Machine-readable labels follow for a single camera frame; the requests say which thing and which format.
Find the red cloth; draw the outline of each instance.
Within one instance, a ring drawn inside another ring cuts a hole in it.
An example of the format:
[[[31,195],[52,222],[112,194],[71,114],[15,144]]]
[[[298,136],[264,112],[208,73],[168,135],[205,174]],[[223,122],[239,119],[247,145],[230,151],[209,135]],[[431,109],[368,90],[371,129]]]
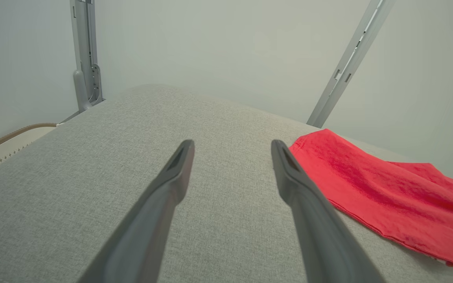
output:
[[[453,266],[453,179],[428,163],[383,161],[327,129],[289,149],[338,210]]]

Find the fabric texture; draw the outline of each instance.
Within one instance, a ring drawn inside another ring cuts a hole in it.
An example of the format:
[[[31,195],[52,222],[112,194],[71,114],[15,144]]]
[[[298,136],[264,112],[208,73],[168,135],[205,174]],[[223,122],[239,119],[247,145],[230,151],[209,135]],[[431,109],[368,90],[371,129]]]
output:
[[[383,161],[328,129],[298,138],[290,150],[340,211],[453,266],[453,179],[429,163]]]
[[[185,139],[195,140],[160,283],[303,283],[273,139],[319,129],[169,86],[139,86],[88,109],[0,165],[0,283],[74,283]],[[408,158],[352,143],[382,159]],[[386,281],[453,282],[453,268],[340,213]]]

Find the metal frame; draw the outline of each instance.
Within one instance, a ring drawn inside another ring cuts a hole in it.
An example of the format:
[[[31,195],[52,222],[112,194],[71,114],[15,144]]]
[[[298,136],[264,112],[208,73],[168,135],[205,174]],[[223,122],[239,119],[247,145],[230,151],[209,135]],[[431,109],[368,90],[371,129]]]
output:
[[[101,69],[97,63],[95,7],[93,0],[70,0],[77,70],[73,79],[80,112],[104,101]]]
[[[307,124],[321,128],[351,81],[396,0],[372,0]]]

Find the gray fabric surface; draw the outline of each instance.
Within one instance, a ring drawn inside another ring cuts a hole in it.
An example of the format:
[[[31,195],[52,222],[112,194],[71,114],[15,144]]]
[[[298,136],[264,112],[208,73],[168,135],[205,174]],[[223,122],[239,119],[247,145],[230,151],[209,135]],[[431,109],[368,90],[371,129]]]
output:
[[[305,282],[270,142],[316,131],[168,86],[140,86],[80,114],[0,166],[0,282],[72,283],[180,142],[195,140],[159,282]],[[379,158],[402,156],[351,140]],[[453,282],[453,267],[347,227],[388,282]]]

